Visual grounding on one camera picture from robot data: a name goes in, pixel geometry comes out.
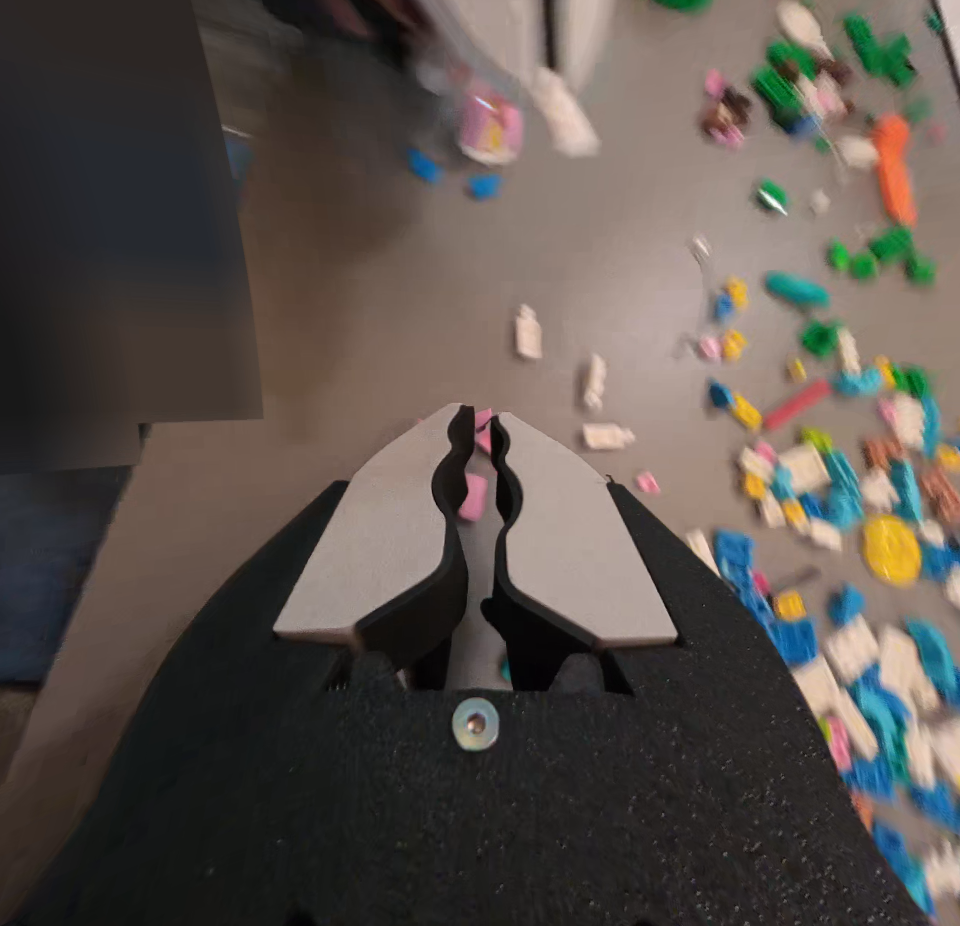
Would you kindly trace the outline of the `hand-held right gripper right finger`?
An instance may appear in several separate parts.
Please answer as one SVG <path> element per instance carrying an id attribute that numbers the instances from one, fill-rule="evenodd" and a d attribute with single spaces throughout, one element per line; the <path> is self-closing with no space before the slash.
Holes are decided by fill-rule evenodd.
<path id="1" fill-rule="evenodd" d="M 502 526 L 486 622 L 503 641 L 515 692 L 546 692 L 571 656 L 593 656 L 623 690 L 612 655 L 680 640 L 612 493 L 581 455 L 510 412 L 491 421 Z"/>

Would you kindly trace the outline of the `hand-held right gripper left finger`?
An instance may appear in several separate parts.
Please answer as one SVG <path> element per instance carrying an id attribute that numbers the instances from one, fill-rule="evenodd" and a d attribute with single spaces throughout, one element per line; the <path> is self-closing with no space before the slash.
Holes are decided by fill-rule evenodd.
<path id="1" fill-rule="evenodd" d="M 413 688 L 448 683 L 469 565 L 458 530 L 475 412 L 443 406 L 351 478 L 272 631 L 282 639 L 379 653 Z"/>

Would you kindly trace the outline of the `red lego bar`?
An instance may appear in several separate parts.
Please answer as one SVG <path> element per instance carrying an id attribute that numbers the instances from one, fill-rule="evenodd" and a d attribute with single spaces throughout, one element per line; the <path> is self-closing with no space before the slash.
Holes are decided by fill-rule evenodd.
<path id="1" fill-rule="evenodd" d="M 798 419 L 817 404 L 822 403 L 833 392 L 832 384 L 826 379 L 812 380 L 799 391 L 764 413 L 761 428 L 776 431 Z"/>

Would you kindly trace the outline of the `pile of mixed lego bricks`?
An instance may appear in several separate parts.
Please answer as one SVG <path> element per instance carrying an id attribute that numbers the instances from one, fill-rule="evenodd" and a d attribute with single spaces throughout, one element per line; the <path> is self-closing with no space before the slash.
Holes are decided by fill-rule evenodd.
<path id="1" fill-rule="evenodd" d="M 786 378 L 795 392 L 826 379 L 832 393 L 771 432 L 762 418 L 775 406 L 756 409 L 709 382 L 708 404 L 751 436 L 734 460 L 739 490 L 758 524 L 789 530 L 809 551 L 855 553 L 885 591 L 938 593 L 952 629 L 929 604 L 870 603 L 846 578 L 815 612 L 803 591 L 821 577 L 815 566 L 774 585 L 749 535 L 716 529 L 686 540 L 774 644 L 872 841 L 936 924 L 947 905 L 958 909 L 958 436 L 943 436 L 922 369 L 865 360 L 845 324 L 811 315 L 826 309 L 784 303 L 804 314 Z M 863 524 L 881 514 L 917 534 L 913 585 L 885 584 L 863 559 Z"/>

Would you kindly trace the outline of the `yellow round lego disc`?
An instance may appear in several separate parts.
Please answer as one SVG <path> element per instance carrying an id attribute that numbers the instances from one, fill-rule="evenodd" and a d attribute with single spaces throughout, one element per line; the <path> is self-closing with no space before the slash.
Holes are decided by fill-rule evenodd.
<path id="1" fill-rule="evenodd" d="M 921 574 L 923 554 L 914 529 L 892 514 L 874 515 L 862 527 L 861 551 L 870 572 L 894 587 L 913 585 Z"/>

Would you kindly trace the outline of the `teal curved lego slope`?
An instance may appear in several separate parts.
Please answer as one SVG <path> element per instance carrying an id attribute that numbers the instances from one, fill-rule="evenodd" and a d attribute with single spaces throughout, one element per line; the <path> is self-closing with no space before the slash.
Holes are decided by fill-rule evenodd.
<path id="1" fill-rule="evenodd" d="M 797 308 L 829 308 L 832 295 L 822 285 L 785 271 L 770 271 L 764 286 L 772 296 Z"/>

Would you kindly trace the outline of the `large white lego piece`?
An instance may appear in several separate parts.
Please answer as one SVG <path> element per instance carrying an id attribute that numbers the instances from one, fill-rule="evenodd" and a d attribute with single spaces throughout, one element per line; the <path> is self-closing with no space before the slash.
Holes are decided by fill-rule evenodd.
<path id="1" fill-rule="evenodd" d="M 559 154 L 570 159 L 583 159 L 599 152 L 600 140 L 592 124 L 556 72 L 546 67 L 538 68 L 530 95 Z"/>

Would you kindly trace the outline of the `orange lego piece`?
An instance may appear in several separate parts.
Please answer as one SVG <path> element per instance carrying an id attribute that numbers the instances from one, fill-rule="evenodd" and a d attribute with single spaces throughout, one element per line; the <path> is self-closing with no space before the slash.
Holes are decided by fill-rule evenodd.
<path id="1" fill-rule="evenodd" d="M 910 127 L 900 115 L 882 116 L 870 133 L 876 151 L 874 165 L 880 199 L 889 219 L 908 229 L 916 227 L 918 212 L 906 164 Z"/>

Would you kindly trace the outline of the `group of green lego pieces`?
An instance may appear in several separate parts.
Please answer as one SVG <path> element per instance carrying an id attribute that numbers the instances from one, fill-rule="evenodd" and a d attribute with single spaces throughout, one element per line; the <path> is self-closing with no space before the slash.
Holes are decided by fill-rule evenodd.
<path id="1" fill-rule="evenodd" d="M 713 0 L 651 1 L 674 12 L 691 15 L 713 4 Z M 868 79 L 893 87 L 905 99 L 905 103 L 891 113 L 881 116 L 858 114 L 851 92 L 851 80 L 855 78 L 856 70 L 843 55 L 831 48 L 824 25 L 810 0 L 798 1 L 808 7 L 819 21 L 829 55 L 814 54 L 792 44 L 776 25 L 779 38 L 765 47 L 764 60 L 755 68 L 749 80 L 750 89 L 769 116 L 771 124 L 792 140 L 810 141 L 821 154 L 832 156 L 842 170 L 871 173 L 876 178 L 880 193 L 875 171 L 877 153 L 870 135 L 882 116 L 900 115 L 910 127 L 906 164 L 911 177 L 907 162 L 911 142 L 918 128 L 930 118 L 931 105 L 929 98 L 915 88 L 919 71 L 913 63 L 910 40 L 905 34 L 886 39 L 878 37 L 872 22 L 861 13 L 850 12 L 841 18 L 846 43 L 852 48 L 860 70 Z M 709 74 L 703 87 L 706 105 L 702 113 L 726 88 L 738 90 L 722 75 L 716 72 Z M 862 116 L 862 126 L 858 132 L 835 132 L 834 127 L 857 115 Z M 912 177 L 911 182 L 917 206 Z M 868 237 L 866 245 L 859 250 L 832 239 L 824 249 L 825 263 L 832 270 L 846 274 L 857 282 L 869 282 L 883 269 L 896 266 L 901 269 L 908 284 L 932 286 L 937 280 L 937 263 L 918 248 L 914 233 L 916 227 L 908 229 L 894 224 L 884 211 L 882 200 L 880 204 L 884 216 L 889 220 L 887 228 Z"/>

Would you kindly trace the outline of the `white oval lego piece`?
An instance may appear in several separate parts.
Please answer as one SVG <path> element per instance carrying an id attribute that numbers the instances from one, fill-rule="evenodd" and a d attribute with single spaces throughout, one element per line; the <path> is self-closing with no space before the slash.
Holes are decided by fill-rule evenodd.
<path id="1" fill-rule="evenodd" d="M 799 0 L 780 0 L 774 14 L 786 40 L 814 54 L 830 54 L 819 21 Z"/>

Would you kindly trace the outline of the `pink and white bag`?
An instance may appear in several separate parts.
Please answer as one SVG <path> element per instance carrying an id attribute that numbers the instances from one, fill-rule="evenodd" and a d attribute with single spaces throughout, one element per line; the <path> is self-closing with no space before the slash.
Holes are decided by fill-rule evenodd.
<path id="1" fill-rule="evenodd" d="M 522 150 L 522 111 L 495 92 L 471 91 L 461 106 L 457 146 L 476 164 L 502 167 L 512 164 Z"/>

